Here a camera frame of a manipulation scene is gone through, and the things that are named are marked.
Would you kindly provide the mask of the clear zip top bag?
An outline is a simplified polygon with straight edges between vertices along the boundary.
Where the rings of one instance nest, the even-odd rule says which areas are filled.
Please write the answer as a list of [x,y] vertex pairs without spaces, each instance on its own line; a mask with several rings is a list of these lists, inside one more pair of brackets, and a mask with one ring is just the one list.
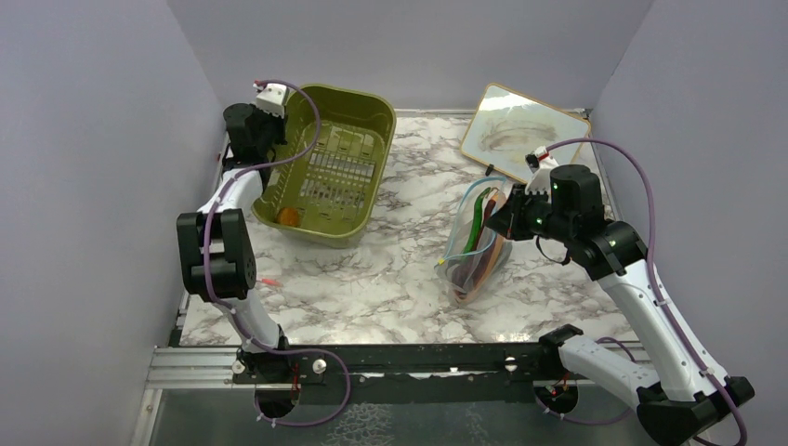
[[482,295],[509,259],[510,241],[485,227],[505,202],[506,178],[484,177],[468,186],[450,212],[449,236],[434,271],[457,306]]

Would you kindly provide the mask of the brown avocado pit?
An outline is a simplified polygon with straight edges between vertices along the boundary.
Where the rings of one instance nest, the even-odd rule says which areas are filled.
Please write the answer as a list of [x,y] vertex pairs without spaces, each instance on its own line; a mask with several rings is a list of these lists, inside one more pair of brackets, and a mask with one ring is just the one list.
[[301,216],[294,207],[283,207],[275,217],[275,222],[286,227],[297,228],[300,225]]

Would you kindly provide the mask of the olive green plastic bin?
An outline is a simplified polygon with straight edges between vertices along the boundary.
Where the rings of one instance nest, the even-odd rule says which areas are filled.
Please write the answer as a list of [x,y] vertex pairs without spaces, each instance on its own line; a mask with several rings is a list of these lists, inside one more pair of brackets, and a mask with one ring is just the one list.
[[[287,101],[284,159],[303,157],[272,169],[269,184],[252,205],[257,220],[291,238],[332,248],[361,239],[382,182],[396,127],[396,113],[384,98],[333,85],[303,85]],[[283,207],[296,208],[300,225],[275,222]]]

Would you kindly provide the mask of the orange squash slice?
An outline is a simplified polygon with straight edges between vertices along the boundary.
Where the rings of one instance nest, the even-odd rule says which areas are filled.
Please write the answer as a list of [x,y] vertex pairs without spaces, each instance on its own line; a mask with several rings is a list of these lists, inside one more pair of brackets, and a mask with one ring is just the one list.
[[458,303],[466,303],[476,297],[500,255],[503,245],[498,242],[495,232],[492,233],[490,247],[482,250],[480,245],[485,231],[484,223],[495,210],[498,199],[505,199],[503,193],[498,188],[487,188],[474,202],[473,219],[463,256],[453,271],[453,284],[457,287],[454,297]]

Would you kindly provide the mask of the green chili pepper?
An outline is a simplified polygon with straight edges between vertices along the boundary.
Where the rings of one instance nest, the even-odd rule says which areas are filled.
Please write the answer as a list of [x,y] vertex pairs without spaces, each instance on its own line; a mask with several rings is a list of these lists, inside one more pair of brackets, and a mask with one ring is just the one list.
[[482,218],[483,218],[483,209],[482,206],[485,203],[486,197],[489,195],[491,189],[486,188],[484,189],[475,199],[473,203],[473,219],[470,225],[470,232],[468,234],[466,244],[463,248],[462,253],[467,254],[474,250],[474,246],[477,243],[477,237],[479,236],[479,232],[482,225]]

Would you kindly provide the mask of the red meat slice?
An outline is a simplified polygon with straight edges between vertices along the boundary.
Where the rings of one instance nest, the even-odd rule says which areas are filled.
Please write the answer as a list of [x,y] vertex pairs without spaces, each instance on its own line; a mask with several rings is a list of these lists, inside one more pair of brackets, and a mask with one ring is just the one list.
[[474,250],[467,254],[461,252],[461,255],[455,259],[451,279],[454,294],[460,298],[464,298],[469,292],[480,287],[483,273],[489,267],[496,235],[486,228],[485,222],[497,205],[495,196],[495,192],[490,192],[482,206],[482,225]]

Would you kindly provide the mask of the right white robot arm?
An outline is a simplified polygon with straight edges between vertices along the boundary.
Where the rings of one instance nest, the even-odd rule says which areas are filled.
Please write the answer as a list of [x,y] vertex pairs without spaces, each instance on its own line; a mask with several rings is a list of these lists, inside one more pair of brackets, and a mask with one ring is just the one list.
[[582,375],[625,402],[660,445],[680,445],[728,416],[738,416],[755,390],[714,360],[666,293],[650,249],[629,224],[606,218],[599,178],[580,164],[549,171],[545,190],[513,186],[486,223],[510,241],[561,243],[613,300],[651,365],[609,352],[573,326],[541,338],[538,370],[550,378]]

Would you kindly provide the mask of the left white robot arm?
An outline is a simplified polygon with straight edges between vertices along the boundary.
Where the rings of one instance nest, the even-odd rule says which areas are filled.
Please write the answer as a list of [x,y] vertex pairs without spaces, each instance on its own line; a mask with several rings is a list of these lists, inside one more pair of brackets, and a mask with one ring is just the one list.
[[235,374],[269,381],[291,373],[292,357],[281,327],[264,309],[256,289],[256,258],[245,216],[268,186],[284,120],[250,103],[223,111],[229,139],[217,191],[197,211],[177,217],[177,243],[186,291],[218,308],[241,338]]

